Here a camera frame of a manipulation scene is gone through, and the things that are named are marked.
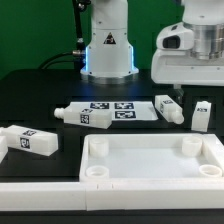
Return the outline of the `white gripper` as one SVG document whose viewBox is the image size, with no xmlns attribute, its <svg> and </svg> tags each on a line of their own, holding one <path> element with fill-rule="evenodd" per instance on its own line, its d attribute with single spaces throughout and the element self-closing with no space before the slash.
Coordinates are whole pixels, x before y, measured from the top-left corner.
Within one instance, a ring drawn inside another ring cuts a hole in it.
<svg viewBox="0 0 224 224">
<path fill-rule="evenodd" d="M 173 84 L 177 100 L 182 103 L 182 85 L 224 86 L 224 56 L 200 60 L 191 57 L 189 51 L 157 49 L 151 78 L 158 84 Z"/>
</svg>

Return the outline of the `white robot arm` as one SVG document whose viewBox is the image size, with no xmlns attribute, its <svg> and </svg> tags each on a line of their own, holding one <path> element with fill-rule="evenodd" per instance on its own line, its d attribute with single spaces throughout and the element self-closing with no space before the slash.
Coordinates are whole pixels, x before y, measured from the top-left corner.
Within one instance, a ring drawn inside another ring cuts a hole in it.
<svg viewBox="0 0 224 224">
<path fill-rule="evenodd" d="M 182 21 L 156 39 L 151 78 L 158 84 L 224 86 L 224 0 L 175 0 Z M 127 0 L 92 0 L 92 39 L 82 78 L 123 83 L 138 73 L 127 39 Z"/>
</svg>

